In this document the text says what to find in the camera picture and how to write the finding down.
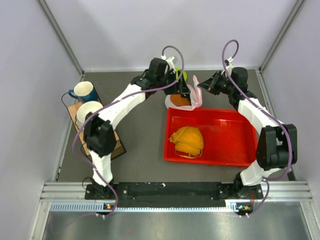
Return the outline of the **white mesh laundry bag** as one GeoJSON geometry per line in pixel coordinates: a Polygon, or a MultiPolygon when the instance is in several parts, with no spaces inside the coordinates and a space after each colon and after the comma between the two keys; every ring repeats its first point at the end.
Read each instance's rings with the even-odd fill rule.
{"type": "Polygon", "coordinates": [[[173,108],[173,109],[183,110],[183,111],[193,111],[196,108],[200,108],[202,106],[202,104],[203,104],[202,90],[199,87],[197,87],[197,85],[199,84],[199,81],[198,81],[198,79],[197,79],[197,77],[195,75],[193,75],[192,81],[193,81],[193,86],[187,84],[188,88],[190,89],[191,105],[188,105],[188,106],[175,106],[170,101],[170,96],[171,95],[168,95],[165,98],[165,101],[164,101],[165,106],[166,106],[167,109],[173,108]]]}

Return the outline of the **orange smooth bra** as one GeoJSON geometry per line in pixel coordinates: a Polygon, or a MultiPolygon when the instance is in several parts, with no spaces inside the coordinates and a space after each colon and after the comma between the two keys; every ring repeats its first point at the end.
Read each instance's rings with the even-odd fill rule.
{"type": "Polygon", "coordinates": [[[170,96],[170,101],[177,107],[190,106],[191,102],[187,97],[183,97],[180,94],[172,94],[170,96]]]}

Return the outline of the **yellow lace bra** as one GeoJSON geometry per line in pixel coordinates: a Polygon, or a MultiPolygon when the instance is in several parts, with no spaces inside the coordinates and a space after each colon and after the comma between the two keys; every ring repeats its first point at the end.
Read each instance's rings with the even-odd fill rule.
{"type": "Polygon", "coordinates": [[[182,158],[196,159],[202,156],[204,138],[197,127],[181,127],[168,140],[174,144],[175,154],[182,158]]]}

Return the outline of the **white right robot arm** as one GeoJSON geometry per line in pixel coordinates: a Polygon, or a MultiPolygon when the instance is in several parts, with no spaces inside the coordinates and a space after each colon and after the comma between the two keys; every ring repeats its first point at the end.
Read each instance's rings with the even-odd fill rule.
{"type": "Polygon", "coordinates": [[[262,181],[297,162],[298,131],[293,124],[284,124],[263,107],[248,90],[248,71],[243,67],[218,70],[197,86],[213,95],[228,96],[229,103],[259,134],[255,160],[239,172],[233,181],[233,192],[245,198],[262,181]]]}

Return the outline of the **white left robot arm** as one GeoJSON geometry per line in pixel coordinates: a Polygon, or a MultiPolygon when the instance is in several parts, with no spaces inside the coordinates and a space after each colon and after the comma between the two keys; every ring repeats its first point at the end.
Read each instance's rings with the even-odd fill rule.
{"type": "Polygon", "coordinates": [[[112,185],[111,155],[116,147],[114,131],[120,121],[137,105],[157,91],[166,95],[190,94],[183,72],[176,69],[175,58],[162,55],[153,58],[149,67],[134,77],[114,101],[99,110],[87,114],[84,123],[84,141],[90,152],[93,168],[92,192],[109,198],[112,185]]]}

